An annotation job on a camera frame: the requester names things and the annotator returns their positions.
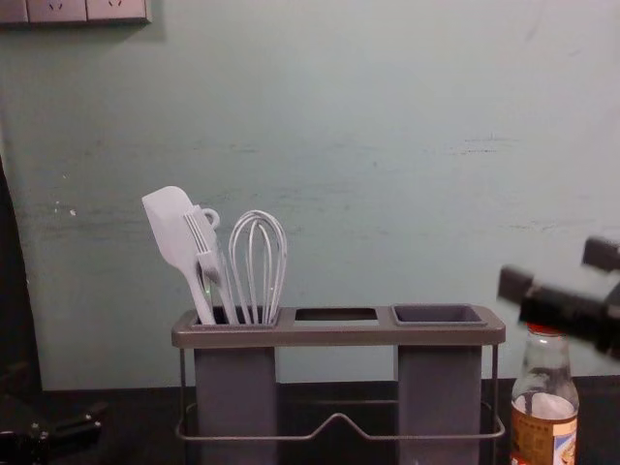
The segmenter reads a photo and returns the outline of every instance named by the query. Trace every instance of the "utensil caddy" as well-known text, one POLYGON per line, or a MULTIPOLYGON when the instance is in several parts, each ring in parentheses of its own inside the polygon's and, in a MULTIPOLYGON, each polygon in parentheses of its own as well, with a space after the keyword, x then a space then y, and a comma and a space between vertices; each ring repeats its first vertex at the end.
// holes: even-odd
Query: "utensil caddy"
POLYGON ((273 325, 200 325, 190 311, 172 329, 181 360, 176 435, 201 444, 203 465, 276 465, 278 443, 312 441, 332 422, 345 421, 366 441, 394 442, 399 465, 478 465, 479 442, 494 449, 505 433, 497 416, 498 345, 505 339, 504 324, 473 305, 281 308, 273 325), (368 434, 337 411, 308 434, 279 434, 275 348, 312 346, 395 348, 396 435, 368 434), (481 402, 483 346, 492 348, 490 405, 481 402), (196 369, 197 403, 190 406, 186 350, 194 351, 196 369), (490 409, 493 431, 480 432, 481 406, 490 409), (200 436, 187 429, 193 409, 200 436))

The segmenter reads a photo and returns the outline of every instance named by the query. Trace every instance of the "bottle cap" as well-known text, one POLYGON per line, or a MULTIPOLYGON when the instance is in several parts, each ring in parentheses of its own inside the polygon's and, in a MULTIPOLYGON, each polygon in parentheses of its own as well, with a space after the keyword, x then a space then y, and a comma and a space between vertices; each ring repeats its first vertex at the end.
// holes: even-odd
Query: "bottle cap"
POLYGON ((527 328, 530 331, 536 332, 538 334, 548 334, 550 336, 559 336, 563 334, 562 331, 558 331, 557 329, 554 329, 552 327, 545 326, 545 325, 536 325, 534 323, 528 323, 527 328))

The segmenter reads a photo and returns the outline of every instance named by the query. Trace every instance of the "whisk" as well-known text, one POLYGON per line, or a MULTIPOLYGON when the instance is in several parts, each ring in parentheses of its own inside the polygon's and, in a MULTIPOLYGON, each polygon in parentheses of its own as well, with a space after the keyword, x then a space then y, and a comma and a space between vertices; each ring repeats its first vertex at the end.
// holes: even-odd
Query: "whisk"
POLYGON ((229 240, 229 263, 239 297, 239 305, 246 324, 272 324, 282 295, 287 268, 287 237, 280 222, 269 213, 250 210, 244 213, 234 225, 229 240), (237 266, 237 248, 244 244, 239 240, 247 234, 245 242, 245 271, 247 285, 242 281, 237 266), (254 255, 256 242, 263 246, 263 300, 258 303, 254 255), (246 299, 246 288, 249 299, 246 299))

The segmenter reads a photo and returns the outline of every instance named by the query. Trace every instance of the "electrical outlet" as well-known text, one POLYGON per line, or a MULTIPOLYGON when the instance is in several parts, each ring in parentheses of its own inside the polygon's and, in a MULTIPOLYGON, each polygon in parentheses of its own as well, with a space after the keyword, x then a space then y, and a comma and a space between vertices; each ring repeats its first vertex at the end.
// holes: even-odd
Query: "electrical outlet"
POLYGON ((26 0, 0 0, 0 24, 28 22, 26 0))
POLYGON ((86 21, 85 0, 27 0, 30 22, 86 21))
POLYGON ((89 21, 150 21, 148 0, 86 0, 89 21))

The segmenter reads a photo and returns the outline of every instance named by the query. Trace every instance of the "black table surface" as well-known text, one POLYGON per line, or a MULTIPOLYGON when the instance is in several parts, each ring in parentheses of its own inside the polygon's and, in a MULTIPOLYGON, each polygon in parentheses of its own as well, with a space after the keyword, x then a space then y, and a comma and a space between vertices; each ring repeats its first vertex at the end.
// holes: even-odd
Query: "black table surface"
MULTIPOLYGON (((620 463, 620 377, 575 379, 581 406, 577 445, 578 465, 620 463)), ((513 380, 500 380, 500 417, 510 427, 513 380)), ((490 383, 483 383, 488 397, 490 383)), ((329 414, 350 415, 368 432, 393 432, 393 404, 339 404, 340 400, 393 399, 395 383, 336 383, 281 385, 279 422, 283 434, 308 432, 329 414), (334 404, 311 405, 308 401, 329 399, 334 404)), ((183 445, 174 436, 179 418, 178 388, 121 389, 46 392, 29 399, 47 419, 55 420, 79 413, 89 405, 109 403, 99 444, 90 450, 54 460, 58 465, 182 464, 183 445)), ((481 465, 490 463, 482 450, 481 465)), ((497 464, 509 463, 508 435, 497 444, 497 464)), ((379 465, 395 463, 395 447, 390 443, 366 443, 345 424, 334 424, 312 444, 280 449, 281 463, 379 465)))

